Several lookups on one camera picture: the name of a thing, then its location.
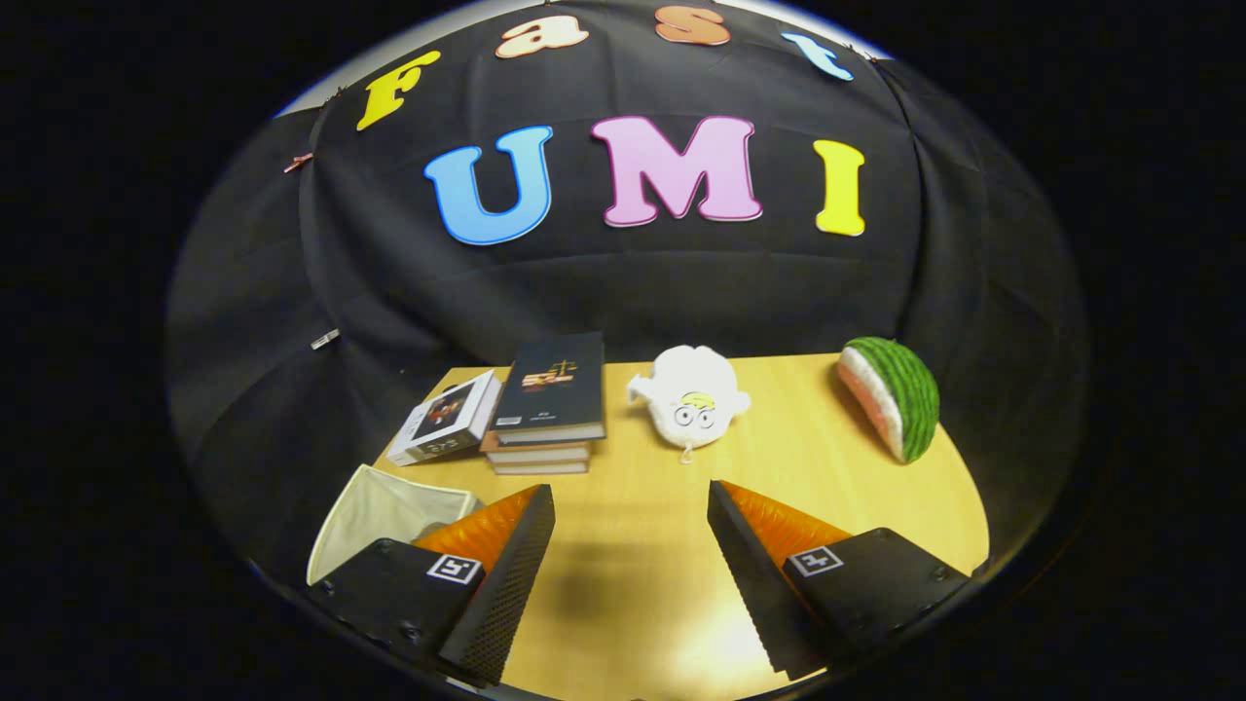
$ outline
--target letter m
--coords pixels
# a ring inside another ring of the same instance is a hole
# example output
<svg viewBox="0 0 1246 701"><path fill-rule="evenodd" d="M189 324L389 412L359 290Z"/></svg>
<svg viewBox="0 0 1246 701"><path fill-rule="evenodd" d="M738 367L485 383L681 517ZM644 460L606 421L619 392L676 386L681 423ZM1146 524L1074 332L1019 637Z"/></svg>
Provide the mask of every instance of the letter m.
<svg viewBox="0 0 1246 701"><path fill-rule="evenodd" d="M614 117L593 125L606 142L614 176L614 205L606 223L640 225L658 218L658 208L644 198L644 176L677 219L692 208L701 178L705 199L697 205L706 219L748 220L761 215L749 177L749 136L753 122L735 117L705 117L683 153L644 117Z"/></svg>

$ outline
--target book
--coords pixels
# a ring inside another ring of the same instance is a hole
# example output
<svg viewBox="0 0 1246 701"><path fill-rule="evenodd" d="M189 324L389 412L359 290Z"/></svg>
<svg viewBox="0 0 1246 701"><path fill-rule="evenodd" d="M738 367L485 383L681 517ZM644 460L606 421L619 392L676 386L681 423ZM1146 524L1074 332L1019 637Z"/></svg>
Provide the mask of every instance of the book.
<svg viewBox="0 0 1246 701"><path fill-rule="evenodd" d="M480 452L497 464L588 461L588 442L501 446L497 432L486 431L480 442Z"/></svg>
<svg viewBox="0 0 1246 701"><path fill-rule="evenodd" d="M501 446L606 438L601 331L525 342L491 428Z"/></svg>
<svg viewBox="0 0 1246 701"><path fill-rule="evenodd" d="M493 468L493 474L500 476L548 476L588 472L588 461L551 461L547 463L498 464L490 457L488 464Z"/></svg>
<svg viewBox="0 0 1246 701"><path fill-rule="evenodd" d="M429 400L411 411L386 457L411 466L480 445L501 392L502 381L488 371Z"/></svg>

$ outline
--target white stuffed toy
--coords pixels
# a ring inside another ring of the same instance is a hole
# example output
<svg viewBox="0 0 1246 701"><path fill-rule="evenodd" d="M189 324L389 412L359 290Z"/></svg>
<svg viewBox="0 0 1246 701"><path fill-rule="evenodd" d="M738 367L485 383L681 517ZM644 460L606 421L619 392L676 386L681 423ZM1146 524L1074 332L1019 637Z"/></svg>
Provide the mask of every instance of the white stuffed toy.
<svg viewBox="0 0 1246 701"><path fill-rule="evenodd" d="M653 361L653 377L627 383L627 402L649 402L653 423L663 438L684 449L679 462L693 462L693 448L726 433L731 417L749 410L749 396L736 392L735 370L704 345L678 345Z"/></svg>

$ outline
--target letter u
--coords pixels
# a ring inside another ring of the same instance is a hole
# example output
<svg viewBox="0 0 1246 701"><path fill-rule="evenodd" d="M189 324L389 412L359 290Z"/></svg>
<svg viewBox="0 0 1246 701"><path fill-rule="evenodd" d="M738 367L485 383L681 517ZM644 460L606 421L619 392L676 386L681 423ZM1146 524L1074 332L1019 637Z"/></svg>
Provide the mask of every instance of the letter u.
<svg viewBox="0 0 1246 701"><path fill-rule="evenodd" d="M520 197L508 210L487 212L480 203L475 163L481 149L465 146L437 156L424 168L432 181L437 207L446 230L472 245L492 245L518 238L532 230L549 213L549 169L545 161L545 142L553 136L548 126L530 126L497 139L497 149L511 154Z"/></svg>

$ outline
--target plush toy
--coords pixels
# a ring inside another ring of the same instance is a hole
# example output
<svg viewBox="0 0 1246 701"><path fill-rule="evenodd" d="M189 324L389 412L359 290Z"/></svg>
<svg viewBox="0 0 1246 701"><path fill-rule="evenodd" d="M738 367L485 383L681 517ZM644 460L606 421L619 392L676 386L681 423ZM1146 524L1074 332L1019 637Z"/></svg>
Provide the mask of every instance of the plush toy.
<svg viewBox="0 0 1246 701"><path fill-rule="evenodd" d="M749 408L749 396L735 390L735 370L704 345L678 345L653 361L653 377L635 376L627 385L627 402L649 403L658 433L684 452L679 462L693 462L693 448L726 433L731 417Z"/></svg>
<svg viewBox="0 0 1246 701"><path fill-rule="evenodd" d="M901 463L922 457L938 425L934 376L908 347L866 335L844 345L839 374Z"/></svg>

